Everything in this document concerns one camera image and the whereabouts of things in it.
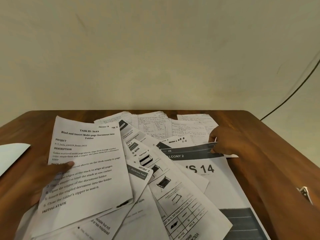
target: handwritten table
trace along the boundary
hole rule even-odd
[[[48,156],[56,116],[93,123],[94,120],[122,110],[55,110],[29,111],[0,128],[0,145],[28,143],[31,147],[0,178],[0,196],[25,171],[29,163],[39,156]],[[129,110],[133,114],[155,110]],[[169,118],[177,114],[209,114],[219,125],[229,126],[245,134],[255,143],[297,188],[307,186],[314,206],[320,210],[320,169],[295,148],[247,111],[163,110]],[[269,215],[256,189],[251,185],[250,172],[241,158],[228,159],[230,168],[263,223],[271,239],[277,239]]]

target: wire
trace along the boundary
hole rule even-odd
[[[312,75],[312,73],[315,71],[315,69],[318,67],[320,63],[320,60],[318,60],[317,64],[314,66],[314,68],[312,69],[312,71],[310,72],[310,74],[306,77],[306,79],[300,84],[300,86],[298,86],[298,88],[285,100],[283,101],[278,107],[276,107],[274,110],[272,110],[270,113],[268,113],[266,116],[264,116],[261,121],[263,119],[265,119],[266,117],[268,117],[270,114],[272,114],[273,112],[275,112],[278,108],[280,108],[283,104],[286,103],[286,101],[288,101],[301,87],[302,85],[309,79],[309,77]]]

